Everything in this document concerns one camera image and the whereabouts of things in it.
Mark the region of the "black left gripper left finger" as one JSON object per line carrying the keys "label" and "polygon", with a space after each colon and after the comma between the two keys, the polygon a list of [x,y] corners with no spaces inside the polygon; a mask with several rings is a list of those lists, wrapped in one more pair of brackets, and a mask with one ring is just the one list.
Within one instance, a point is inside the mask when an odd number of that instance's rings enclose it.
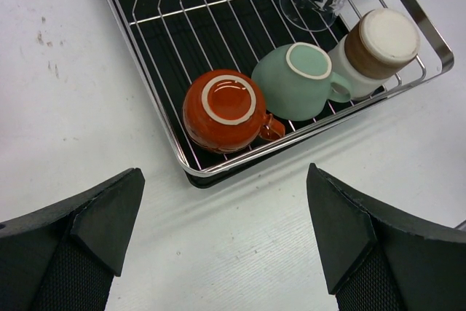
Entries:
{"label": "black left gripper left finger", "polygon": [[122,274],[145,178],[130,168],[1,223],[2,310],[104,310]]}

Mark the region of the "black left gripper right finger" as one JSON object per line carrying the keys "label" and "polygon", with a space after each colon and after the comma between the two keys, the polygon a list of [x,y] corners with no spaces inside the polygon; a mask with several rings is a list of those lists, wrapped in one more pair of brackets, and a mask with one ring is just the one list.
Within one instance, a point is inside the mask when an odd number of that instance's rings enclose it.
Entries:
{"label": "black left gripper right finger", "polygon": [[316,164],[307,199],[339,310],[465,309],[465,231],[370,197]]}

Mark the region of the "small mint green cup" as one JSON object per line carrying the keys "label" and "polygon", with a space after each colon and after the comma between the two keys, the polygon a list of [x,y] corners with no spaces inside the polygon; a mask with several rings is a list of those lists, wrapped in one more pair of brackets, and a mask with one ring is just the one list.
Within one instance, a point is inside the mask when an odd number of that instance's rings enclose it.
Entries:
{"label": "small mint green cup", "polygon": [[346,103],[353,92],[349,80],[333,71],[327,52],[305,42],[272,50],[258,62],[252,80],[267,110],[292,121],[316,117],[328,100]]}

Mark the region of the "red orange glazed cup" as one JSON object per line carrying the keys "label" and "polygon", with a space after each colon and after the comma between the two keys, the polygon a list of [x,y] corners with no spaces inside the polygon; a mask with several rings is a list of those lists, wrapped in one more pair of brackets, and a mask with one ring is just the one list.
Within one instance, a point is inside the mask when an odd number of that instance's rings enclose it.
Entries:
{"label": "red orange glazed cup", "polygon": [[229,154],[257,137],[276,141],[285,126],[266,110],[258,85],[230,69],[209,71],[193,81],[183,101],[183,125],[197,145]]}

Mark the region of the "white and brown cup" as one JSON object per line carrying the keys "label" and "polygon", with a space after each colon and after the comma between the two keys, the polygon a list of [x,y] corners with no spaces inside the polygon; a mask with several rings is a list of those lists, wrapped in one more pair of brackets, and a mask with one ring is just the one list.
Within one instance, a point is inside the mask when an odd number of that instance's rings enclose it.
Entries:
{"label": "white and brown cup", "polygon": [[362,100],[412,62],[420,44],[411,20],[379,8],[362,16],[328,55],[333,71],[351,84],[351,99]]}

